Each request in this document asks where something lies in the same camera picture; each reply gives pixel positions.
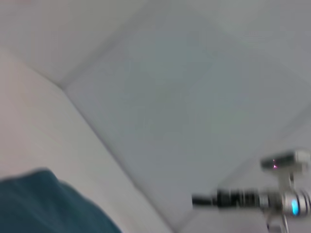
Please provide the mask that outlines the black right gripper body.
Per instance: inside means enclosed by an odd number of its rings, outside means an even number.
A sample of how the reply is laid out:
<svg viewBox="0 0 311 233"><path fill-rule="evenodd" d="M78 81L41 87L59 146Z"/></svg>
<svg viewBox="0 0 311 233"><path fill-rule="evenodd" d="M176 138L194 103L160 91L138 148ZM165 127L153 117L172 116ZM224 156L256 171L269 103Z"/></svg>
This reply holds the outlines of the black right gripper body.
<svg viewBox="0 0 311 233"><path fill-rule="evenodd" d="M257 190L218 190L217 207L229 208L260 208Z"/></svg>

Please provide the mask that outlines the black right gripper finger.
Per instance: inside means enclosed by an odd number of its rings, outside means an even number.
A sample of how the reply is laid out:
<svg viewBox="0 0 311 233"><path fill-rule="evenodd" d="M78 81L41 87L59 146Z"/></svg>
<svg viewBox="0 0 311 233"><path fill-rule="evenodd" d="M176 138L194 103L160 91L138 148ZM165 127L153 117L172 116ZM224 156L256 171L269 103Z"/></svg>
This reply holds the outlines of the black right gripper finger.
<svg viewBox="0 0 311 233"><path fill-rule="evenodd" d="M192 205L198 207L217 207L217 194L212 193L208 195L193 194L191 197Z"/></svg>

